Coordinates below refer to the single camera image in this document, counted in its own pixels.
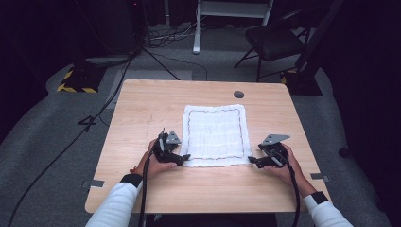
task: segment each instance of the white sleeve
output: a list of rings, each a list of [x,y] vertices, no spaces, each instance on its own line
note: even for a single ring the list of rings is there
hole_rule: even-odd
[[[353,226],[330,201],[317,204],[309,195],[304,198],[304,202],[316,227]]]
[[[131,183],[118,183],[107,198],[97,208],[86,226],[103,227],[128,226],[136,197],[142,188],[142,183],[136,188]]]

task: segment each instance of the hand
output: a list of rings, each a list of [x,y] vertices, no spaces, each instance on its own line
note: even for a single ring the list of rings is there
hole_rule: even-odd
[[[294,154],[292,153],[292,149],[285,144],[283,144],[283,147],[287,150],[289,164],[294,169],[295,180],[297,182],[298,189],[300,191],[301,196],[306,197],[306,196],[316,192],[316,189],[312,186],[312,184],[310,184],[310,182],[304,176],[298,161],[295,159]],[[285,183],[292,185],[291,175],[289,173],[287,164],[281,168],[275,167],[275,166],[264,166],[263,168],[266,171],[279,177]]]
[[[144,156],[142,156],[141,162],[139,162],[138,166],[133,171],[133,173],[143,176],[145,162],[146,162],[146,160],[148,158],[148,154],[150,153],[150,150],[152,149],[155,142],[156,142],[156,140],[150,141],[149,146],[148,146],[148,151],[145,152]],[[158,173],[169,170],[175,166],[177,166],[177,164],[175,164],[175,163],[159,163],[159,161],[157,161],[154,154],[152,154],[150,156],[150,163],[149,163],[149,167],[148,167],[147,177],[148,177],[148,179],[151,179],[151,178],[155,177]]]

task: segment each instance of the white towel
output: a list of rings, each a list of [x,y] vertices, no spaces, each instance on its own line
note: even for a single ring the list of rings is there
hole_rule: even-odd
[[[244,106],[186,106],[180,154],[191,154],[184,162],[190,167],[248,164],[252,153]]]

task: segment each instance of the black wristband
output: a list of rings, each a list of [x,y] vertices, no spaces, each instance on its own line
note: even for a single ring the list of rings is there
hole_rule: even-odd
[[[131,183],[135,187],[138,187],[139,184],[142,182],[143,177],[138,174],[127,174],[121,179],[121,183]]]
[[[323,192],[318,191],[315,193],[312,193],[311,196],[313,197],[313,200],[319,205],[325,201],[328,201],[327,197],[324,195]]]

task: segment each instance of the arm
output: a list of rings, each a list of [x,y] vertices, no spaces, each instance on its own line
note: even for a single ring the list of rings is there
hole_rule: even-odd
[[[142,188],[143,170],[149,151],[153,147],[154,140],[149,143],[148,151],[144,154],[141,162],[132,174],[125,175],[121,182],[116,184],[107,198],[97,208],[89,219],[86,226],[128,226],[131,212],[135,204],[136,197]],[[148,178],[152,178],[158,173],[177,166],[175,163],[159,163],[152,154],[148,167]]]
[[[291,148],[284,145],[288,152],[288,161],[295,171],[295,179],[298,184],[300,195],[304,198],[305,205],[312,217],[313,223],[317,227],[325,226],[352,226],[352,224],[334,207],[323,192],[318,192],[304,176],[298,161],[295,159]],[[284,182],[292,185],[289,171],[286,167],[278,168],[265,166],[265,170],[278,176]]]

